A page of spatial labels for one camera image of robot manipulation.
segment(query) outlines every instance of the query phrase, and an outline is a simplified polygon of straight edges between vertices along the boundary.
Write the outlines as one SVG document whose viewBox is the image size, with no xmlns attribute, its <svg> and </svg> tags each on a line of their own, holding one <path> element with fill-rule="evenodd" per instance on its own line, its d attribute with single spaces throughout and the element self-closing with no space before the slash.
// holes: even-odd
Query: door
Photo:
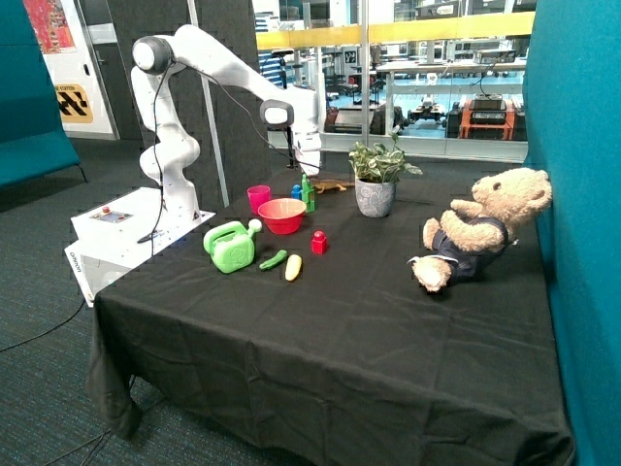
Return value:
<svg viewBox="0 0 621 466">
<path fill-rule="evenodd" d="M 74 0 L 23 0 L 41 46 L 63 128 L 70 137 L 118 139 L 110 106 L 93 64 L 92 45 Z"/>
</svg>

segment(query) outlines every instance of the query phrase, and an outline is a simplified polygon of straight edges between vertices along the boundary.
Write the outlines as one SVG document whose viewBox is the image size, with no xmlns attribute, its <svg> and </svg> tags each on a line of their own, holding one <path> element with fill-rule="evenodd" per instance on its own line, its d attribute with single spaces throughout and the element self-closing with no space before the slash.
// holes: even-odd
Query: toy cucumber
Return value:
<svg viewBox="0 0 621 466">
<path fill-rule="evenodd" d="M 284 269 L 284 277 L 288 282 L 293 282 L 302 268 L 302 257 L 297 254 L 291 254 L 287 260 L 287 267 Z"/>
<path fill-rule="evenodd" d="M 270 269 L 276 267 L 277 265 L 279 265 L 280 262 L 284 262 L 284 260 L 287 258 L 287 255 L 288 255 L 288 253 L 287 253 L 286 250 L 279 250 L 274 257 L 272 257 L 271 259 L 266 260 L 261 265 L 259 265 L 259 269 L 261 269 L 261 270 L 270 270 Z"/>
</svg>

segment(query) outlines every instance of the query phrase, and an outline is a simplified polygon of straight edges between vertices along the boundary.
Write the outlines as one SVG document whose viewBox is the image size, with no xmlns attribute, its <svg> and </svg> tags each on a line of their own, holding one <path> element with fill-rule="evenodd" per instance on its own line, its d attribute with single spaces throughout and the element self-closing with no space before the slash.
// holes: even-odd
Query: teddy bear paw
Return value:
<svg viewBox="0 0 621 466">
<path fill-rule="evenodd" d="M 434 236 L 440 230 L 440 223 L 435 218 L 430 218 L 423 226 L 423 246 L 428 250 L 432 250 Z"/>
<path fill-rule="evenodd" d="M 422 257 L 412 265 L 412 271 L 427 291 L 437 292 L 450 279 L 450 267 L 437 257 Z"/>
</svg>

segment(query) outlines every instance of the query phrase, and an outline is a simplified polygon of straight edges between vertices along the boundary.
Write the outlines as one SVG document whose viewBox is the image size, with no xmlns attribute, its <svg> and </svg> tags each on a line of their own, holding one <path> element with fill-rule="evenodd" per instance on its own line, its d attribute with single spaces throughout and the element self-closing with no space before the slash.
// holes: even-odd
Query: red bowl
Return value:
<svg viewBox="0 0 621 466">
<path fill-rule="evenodd" d="M 272 199 L 259 206 L 259 215 L 270 231 L 277 235 L 289 235 L 298 231 L 307 205 L 291 197 Z"/>
</svg>

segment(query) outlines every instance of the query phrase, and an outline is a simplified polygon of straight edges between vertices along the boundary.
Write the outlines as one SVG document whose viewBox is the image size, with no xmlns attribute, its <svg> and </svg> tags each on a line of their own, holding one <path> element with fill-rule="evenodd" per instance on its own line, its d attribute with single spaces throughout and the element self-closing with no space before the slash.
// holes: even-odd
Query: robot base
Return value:
<svg viewBox="0 0 621 466">
<path fill-rule="evenodd" d="M 214 216 L 201 211 L 196 219 L 180 222 L 162 210 L 151 250 L 159 206 L 159 189 L 142 187 L 71 219 L 78 240 L 65 254 L 88 307 L 93 307 L 95 294 L 149 260 L 151 253 L 161 252 Z"/>
</svg>

